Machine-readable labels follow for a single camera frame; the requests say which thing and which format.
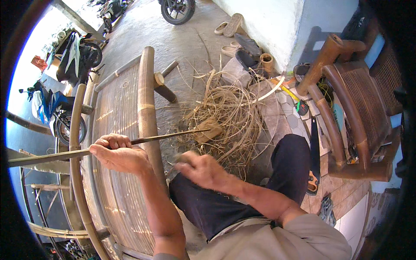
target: concrete floor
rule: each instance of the concrete floor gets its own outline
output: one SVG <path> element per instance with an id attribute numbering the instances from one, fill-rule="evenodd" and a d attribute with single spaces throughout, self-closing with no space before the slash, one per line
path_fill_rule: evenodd
<path id="1" fill-rule="evenodd" d="M 207 73 L 212 68 L 219 70 L 221 47 L 229 45 L 234 38 L 216 35 L 214 30 L 221 22 L 229 19 L 230 16 L 216 4 L 203 0 L 196 2 L 195 14 L 189 22 L 175 26 L 163 19 L 157 1 L 136 1 L 128 8 L 126 16 L 113 25 L 113 32 L 107 35 L 110 41 L 103 50 L 102 60 L 102 64 L 106 65 L 101 70 L 99 80 L 94 83 L 104 80 L 133 57 L 141 54 L 145 46 L 155 49 L 155 72 L 162 71 L 174 60 L 178 61 L 178 68 L 165 78 L 165 84 L 175 92 L 179 104 L 170 105 L 163 97 L 155 94 L 159 134 L 165 134 L 177 121 L 177 116 L 181 115 L 178 111 L 181 102 L 192 104 L 198 98 L 201 100 L 205 84 L 194 79 L 192 75 L 196 71 Z M 230 57 L 223 55 L 222 67 L 229 60 Z M 171 146 L 171 141 L 162 140 L 160 145 L 164 168 L 169 172 L 172 169 L 169 162 L 174 161 L 173 155 L 176 151 Z M 265 153 L 264 158 L 267 162 L 269 156 Z M 258 158 L 254 168 L 264 168 L 264 165 L 268 165 L 267 162 L 264 163 Z M 261 179 L 262 177 L 256 176 L 253 182 L 257 183 Z M 192 257 L 206 245 L 206 238 L 183 214 L 181 216 L 187 237 L 186 247 Z"/>

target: tire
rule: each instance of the tire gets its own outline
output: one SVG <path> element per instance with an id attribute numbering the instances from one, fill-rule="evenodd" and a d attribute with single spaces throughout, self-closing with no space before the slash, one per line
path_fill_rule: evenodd
<path id="1" fill-rule="evenodd" d="M 113 25 L 111 24 L 111 20 L 109 18 L 104 17 L 104 27 L 107 33 L 111 33 L 113 31 Z"/>
<path id="2" fill-rule="evenodd" d="M 101 63 L 101 61 L 102 61 L 102 59 L 103 59 L 103 52 L 101 51 L 100 46 L 98 46 L 98 44 L 93 43 L 93 42 L 86 42 L 86 43 L 84 43 L 84 45 L 85 45 L 85 46 L 91 46 L 91 47 L 94 47 L 94 48 L 97 50 L 97 52 L 98 52 L 98 54 L 97 54 L 97 58 L 96 58 L 96 59 L 95 59 L 95 61 L 92 63 L 92 67 L 93 67 L 93 68 L 95 68 L 95 67 L 97 67 L 98 65 L 100 65 L 100 63 Z"/>
<path id="3" fill-rule="evenodd" d="M 181 19 L 174 19 L 173 17 L 170 16 L 168 12 L 168 9 L 169 9 L 168 1 L 170 0 L 163 0 L 162 5 L 161 5 L 162 16 L 168 23 L 173 24 L 173 25 L 182 25 L 192 18 L 193 13 L 195 12 L 195 0 L 187 0 L 188 6 L 186 7 L 187 8 L 186 14 Z"/>
<path id="4" fill-rule="evenodd" d="M 67 123 L 71 124 L 71 111 L 65 111 L 61 114 L 60 118 L 62 120 L 66 120 Z M 57 119 L 56 129 L 55 129 L 59 141 L 61 141 L 64 145 L 69 146 L 69 129 L 66 129 L 66 126 Z M 82 143 L 87 135 L 87 126 L 85 124 L 84 119 L 81 117 L 81 122 L 79 124 L 79 143 Z"/>

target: person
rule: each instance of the person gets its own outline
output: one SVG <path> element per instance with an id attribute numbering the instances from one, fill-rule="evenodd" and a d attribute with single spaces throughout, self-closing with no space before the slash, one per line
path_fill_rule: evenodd
<path id="1" fill-rule="evenodd" d="M 102 136 L 90 151 L 108 169 L 139 179 L 155 240 L 153 259 L 184 259 L 181 218 L 146 152 L 118 134 Z M 169 193 L 207 238 L 197 259 L 351 259 L 345 237 L 319 216 L 300 208 L 309 177 L 309 147 L 303 137 L 288 134 L 280 140 L 271 157 L 273 174 L 265 187 L 227 173 L 209 155 L 188 151 L 182 156 L 186 163 L 175 164 L 179 173 L 171 181 Z"/>

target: hand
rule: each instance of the hand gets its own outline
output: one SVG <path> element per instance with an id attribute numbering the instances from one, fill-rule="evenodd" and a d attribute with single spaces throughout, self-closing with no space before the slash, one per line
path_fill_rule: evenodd
<path id="1" fill-rule="evenodd" d="M 130 139 L 124 135 L 111 133 L 101 136 L 89 147 L 89 151 L 110 170 L 133 174 L 153 171 L 146 152 L 132 146 Z"/>
<path id="2" fill-rule="evenodd" d="M 193 151 L 188 151 L 181 157 L 186 163 L 176 163 L 175 169 L 202 188 L 223 191 L 231 181 L 238 180 L 234 175 L 227 173 L 210 155 L 199 156 Z"/>

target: scooter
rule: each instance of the scooter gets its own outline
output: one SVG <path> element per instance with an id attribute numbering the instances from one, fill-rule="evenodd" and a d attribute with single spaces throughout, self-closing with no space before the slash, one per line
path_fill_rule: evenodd
<path id="1" fill-rule="evenodd" d="M 96 5 L 102 4 L 102 1 L 97 1 Z M 100 7 L 100 14 L 98 17 L 104 21 L 105 30 L 107 33 L 113 31 L 114 22 L 119 16 L 124 15 L 128 7 L 128 3 L 125 0 L 107 0 L 103 6 Z"/>
<path id="2" fill-rule="evenodd" d="M 163 18 L 170 24 L 182 25 L 195 12 L 195 0 L 158 0 Z"/>
<path id="3" fill-rule="evenodd" d="M 67 80 L 72 87 L 80 83 L 87 84 L 88 73 L 98 73 L 101 69 L 91 70 L 101 63 L 102 51 L 97 44 L 90 41 L 89 37 L 91 34 L 81 38 L 75 32 L 71 34 L 56 71 L 59 82 Z"/>
<path id="4" fill-rule="evenodd" d="M 42 123 L 49 123 L 53 136 L 57 136 L 59 140 L 66 146 L 69 146 L 69 128 L 71 126 L 72 107 L 75 97 L 66 97 L 61 91 L 52 93 L 47 91 L 38 80 L 33 87 L 29 87 L 27 91 L 19 89 L 20 93 L 28 94 L 28 101 L 32 101 L 32 114 Z M 82 112 L 85 114 L 87 110 L 91 110 L 90 106 L 83 105 Z M 87 134 L 87 126 L 81 118 L 79 126 L 79 142 L 85 139 Z"/>

